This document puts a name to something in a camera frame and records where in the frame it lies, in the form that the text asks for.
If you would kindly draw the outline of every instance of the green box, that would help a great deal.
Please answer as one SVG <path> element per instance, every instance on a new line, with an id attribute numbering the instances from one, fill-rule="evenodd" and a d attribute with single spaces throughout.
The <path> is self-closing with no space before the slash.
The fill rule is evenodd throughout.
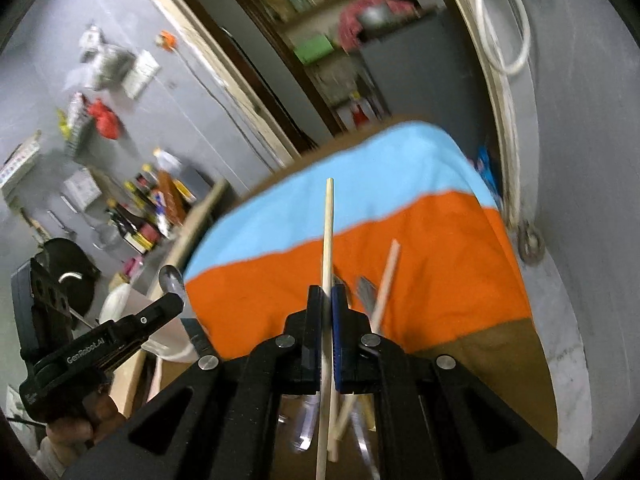
<path id="1" fill-rule="evenodd" d="M 318 34 L 297 46 L 293 53 L 303 64 L 308 65 L 332 53 L 333 50 L 334 46 L 331 41 L 324 34 Z"/>

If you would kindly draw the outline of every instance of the red bag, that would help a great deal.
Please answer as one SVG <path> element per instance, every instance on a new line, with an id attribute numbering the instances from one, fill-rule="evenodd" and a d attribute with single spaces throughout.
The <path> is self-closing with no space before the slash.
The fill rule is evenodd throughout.
<path id="1" fill-rule="evenodd" d="M 120 120 L 100 98 L 87 108 L 89 115 L 95 118 L 95 127 L 101 136 L 115 140 L 120 136 Z"/>

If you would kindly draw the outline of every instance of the metal spoon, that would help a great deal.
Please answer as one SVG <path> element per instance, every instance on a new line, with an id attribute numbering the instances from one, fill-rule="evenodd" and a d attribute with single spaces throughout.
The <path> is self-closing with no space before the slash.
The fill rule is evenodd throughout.
<path id="1" fill-rule="evenodd" d="M 165 294 L 173 292 L 180 297 L 183 295 L 186 296 L 187 294 L 184 288 L 182 274 L 172 265 L 165 265 L 160 269 L 160 272 L 158 272 L 158 282 Z"/>
<path id="2" fill-rule="evenodd" d="M 67 227 L 66 225 L 64 225 L 62 223 L 62 220 L 60 218 L 58 218 L 56 216 L 56 214 L 51 210 L 51 209 L 47 209 L 47 214 L 53 219 L 53 221 L 58 224 L 58 227 L 60 227 L 60 229 L 62 229 L 62 231 L 64 232 L 65 235 L 67 235 L 69 237 L 69 239 L 74 240 L 76 238 L 77 233 Z"/>
<path id="3" fill-rule="evenodd" d="M 187 290 L 184 286 L 184 279 L 182 273 L 172 265 L 165 265 L 158 272 L 158 283 L 160 288 L 167 294 L 172 292 L 180 296 L 180 299 L 184 303 L 183 313 L 187 316 L 193 316 L 193 309 L 191 308 L 191 302 L 187 295 Z"/>
<path id="4" fill-rule="evenodd" d="M 320 408 L 320 394 L 304 397 L 300 412 L 296 417 L 291 446 L 295 453 L 302 453 L 311 446 Z"/>
<path id="5" fill-rule="evenodd" d="M 360 454 L 362 455 L 365 465 L 369 469 L 371 479 L 380 480 L 380 472 L 378 471 L 373 459 L 371 443 L 369 441 L 369 436 L 367 435 L 367 428 L 364 424 L 364 417 L 360 411 L 359 403 L 356 403 L 351 410 L 351 424 L 353 425 L 353 433 L 355 433 L 356 440 L 358 441 Z"/>
<path id="6" fill-rule="evenodd" d="M 71 211 L 77 214 L 82 220 L 84 220 L 84 223 L 89 226 L 89 229 L 92 231 L 92 244 L 96 249 L 106 251 L 120 239 L 120 234 L 118 233 L 116 226 L 102 224 L 99 227 L 95 227 L 91 222 L 89 222 L 84 212 L 78 211 L 78 209 L 76 209 L 76 207 L 71 203 L 71 200 L 69 200 L 64 194 L 60 194 L 60 198 L 62 199 L 62 202 L 71 209 Z"/>

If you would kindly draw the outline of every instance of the white container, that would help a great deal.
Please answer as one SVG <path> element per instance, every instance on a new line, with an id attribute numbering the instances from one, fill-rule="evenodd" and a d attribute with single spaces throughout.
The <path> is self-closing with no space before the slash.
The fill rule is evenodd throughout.
<path id="1" fill-rule="evenodd" d="M 117 321 L 129 314 L 137 314 L 152 303 L 144 294 L 134 290 L 129 283 L 114 288 L 104 300 L 98 321 Z M 142 348 L 165 361 L 193 363 L 198 355 L 180 319 L 175 317 L 160 330 L 154 332 Z"/>
<path id="2" fill-rule="evenodd" d="M 4 197 L 7 197 L 18 181 L 34 167 L 40 153 L 39 138 L 40 131 L 22 143 L 0 168 L 0 190 Z"/>

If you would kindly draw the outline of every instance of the metal screw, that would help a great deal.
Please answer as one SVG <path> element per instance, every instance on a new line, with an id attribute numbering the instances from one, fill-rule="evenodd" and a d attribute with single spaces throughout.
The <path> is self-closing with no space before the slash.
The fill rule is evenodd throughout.
<path id="1" fill-rule="evenodd" d="M 436 359 L 436 364 L 443 370 L 453 370 L 456 367 L 456 360 L 450 355 L 441 355 Z"/>
<path id="2" fill-rule="evenodd" d="M 276 345 L 280 348 L 289 348 L 296 342 L 296 338 L 289 334 L 282 334 L 276 338 Z"/>
<path id="3" fill-rule="evenodd" d="M 213 370 L 220 361 L 215 355 L 203 355 L 198 359 L 198 366 L 200 370 Z"/>
<path id="4" fill-rule="evenodd" d="M 378 334 L 365 334 L 360 338 L 360 342 L 364 346 L 373 348 L 374 346 L 378 346 L 380 344 L 380 336 Z"/>

